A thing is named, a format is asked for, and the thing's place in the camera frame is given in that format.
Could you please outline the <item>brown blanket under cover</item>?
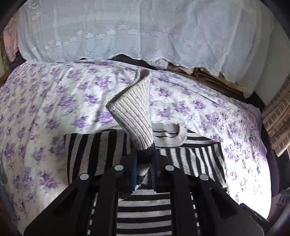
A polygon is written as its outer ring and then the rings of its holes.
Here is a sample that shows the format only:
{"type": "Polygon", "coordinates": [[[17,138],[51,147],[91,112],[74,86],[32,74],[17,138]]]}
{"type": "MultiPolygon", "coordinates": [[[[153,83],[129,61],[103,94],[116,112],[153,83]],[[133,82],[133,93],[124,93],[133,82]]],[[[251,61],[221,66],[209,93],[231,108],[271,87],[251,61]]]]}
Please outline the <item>brown blanket under cover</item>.
{"type": "Polygon", "coordinates": [[[205,68],[186,69],[180,66],[169,64],[167,71],[182,75],[189,79],[195,80],[209,88],[212,88],[227,97],[235,98],[239,101],[245,102],[243,87],[237,83],[229,82],[225,79],[223,74],[213,76],[205,68]]]}

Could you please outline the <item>black white striped sweater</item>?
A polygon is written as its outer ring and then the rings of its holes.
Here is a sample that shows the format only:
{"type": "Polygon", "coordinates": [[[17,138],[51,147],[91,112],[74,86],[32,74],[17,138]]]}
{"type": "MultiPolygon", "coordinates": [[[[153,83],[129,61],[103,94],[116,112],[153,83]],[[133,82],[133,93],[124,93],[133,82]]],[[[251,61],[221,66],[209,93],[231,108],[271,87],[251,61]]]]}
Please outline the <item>black white striped sweater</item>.
{"type": "Polygon", "coordinates": [[[120,192],[118,235],[171,235],[169,193],[153,188],[152,155],[163,155],[185,174],[206,174],[226,188],[221,145],[178,125],[150,120],[151,74],[139,69],[135,80],[106,105],[119,129],[95,134],[66,134],[67,178],[72,183],[82,173],[99,176],[125,156],[133,156],[133,187],[120,192]]]}

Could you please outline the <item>pink floral pillow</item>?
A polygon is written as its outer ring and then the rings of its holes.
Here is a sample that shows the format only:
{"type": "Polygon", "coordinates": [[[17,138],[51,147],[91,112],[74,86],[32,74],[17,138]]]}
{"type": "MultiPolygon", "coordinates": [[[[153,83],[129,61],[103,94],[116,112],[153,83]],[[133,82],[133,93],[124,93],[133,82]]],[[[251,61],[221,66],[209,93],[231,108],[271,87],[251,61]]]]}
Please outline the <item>pink floral pillow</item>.
{"type": "Polygon", "coordinates": [[[10,62],[13,62],[15,60],[16,53],[19,50],[18,19],[19,19],[19,11],[17,10],[3,30],[4,48],[10,62]]]}

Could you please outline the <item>purple floral bed sheet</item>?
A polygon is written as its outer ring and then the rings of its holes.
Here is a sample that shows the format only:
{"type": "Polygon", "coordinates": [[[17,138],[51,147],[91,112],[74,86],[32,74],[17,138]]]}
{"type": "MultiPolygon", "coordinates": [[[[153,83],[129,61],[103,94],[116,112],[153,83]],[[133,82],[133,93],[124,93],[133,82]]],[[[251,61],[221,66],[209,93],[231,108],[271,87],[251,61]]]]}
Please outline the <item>purple floral bed sheet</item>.
{"type": "MultiPolygon", "coordinates": [[[[68,185],[63,137],[117,127],[106,104],[135,77],[121,62],[24,63],[1,87],[1,164],[23,232],[68,185]]],[[[221,144],[229,194],[263,217],[271,180],[258,108],[167,71],[152,71],[154,123],[181,124],[221,144]]]]}

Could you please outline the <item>white lace cover cloth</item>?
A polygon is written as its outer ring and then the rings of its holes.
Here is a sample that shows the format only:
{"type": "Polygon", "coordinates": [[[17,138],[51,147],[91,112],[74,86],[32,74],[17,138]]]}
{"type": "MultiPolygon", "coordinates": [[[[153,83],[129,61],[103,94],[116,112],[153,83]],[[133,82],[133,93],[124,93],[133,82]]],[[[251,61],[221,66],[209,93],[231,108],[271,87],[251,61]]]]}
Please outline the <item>white lace cover cloth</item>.
{"type": "Polygon", "coordinates": [[[274,26],[261,1],[27,1],[18,43],[26,60],[126,55],[203,67],[237,82],[265,59],[274,26]]]}

